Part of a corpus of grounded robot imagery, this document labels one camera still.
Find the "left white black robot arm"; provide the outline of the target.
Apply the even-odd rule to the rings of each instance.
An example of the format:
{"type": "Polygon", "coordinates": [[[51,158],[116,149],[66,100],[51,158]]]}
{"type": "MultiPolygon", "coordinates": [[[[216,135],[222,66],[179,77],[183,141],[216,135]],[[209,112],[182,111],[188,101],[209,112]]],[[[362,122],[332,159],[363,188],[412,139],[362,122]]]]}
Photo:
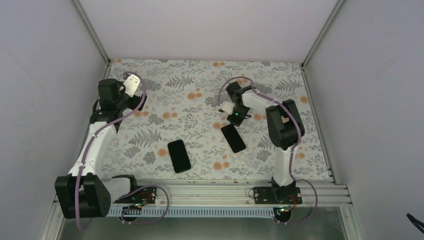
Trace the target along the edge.
{"type": "Polygon", "coordinates": [[[146,90],[141,78],[133,73],[124,81],[109,78],[98,83],[99,98],[89,119],[88,137],[74,166],[54,183],[66,219],[105,217],[120,197],[128,203],[139,197],[134,177],[115,176],[107,181],[100,177],[107,150],[126,118],[124,111],[139,111],[146,102],[146,92],[136,95],[139,87],[146,90]]]}

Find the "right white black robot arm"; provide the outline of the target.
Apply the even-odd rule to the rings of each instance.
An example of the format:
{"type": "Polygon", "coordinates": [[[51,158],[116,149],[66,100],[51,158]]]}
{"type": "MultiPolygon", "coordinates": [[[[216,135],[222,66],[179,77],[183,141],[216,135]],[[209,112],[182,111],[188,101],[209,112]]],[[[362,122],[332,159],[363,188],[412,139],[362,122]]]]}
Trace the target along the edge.
{"type": "Polygon", "coordinates": [[[250,109],[266,115],[268,137],[275,146],[276,154],[270,195],[274,202],[284,203],[291,195],[297,194],[291,166],[295,151],[305,134],[296,103],[292,99],[272,99],[250,85],[241,87],[237,82],[230,83],[225,90],[231,102],[221,103],[220,108],[229,114],[227,120],[233,126],[239,127],[248,119],[250,109]]]}

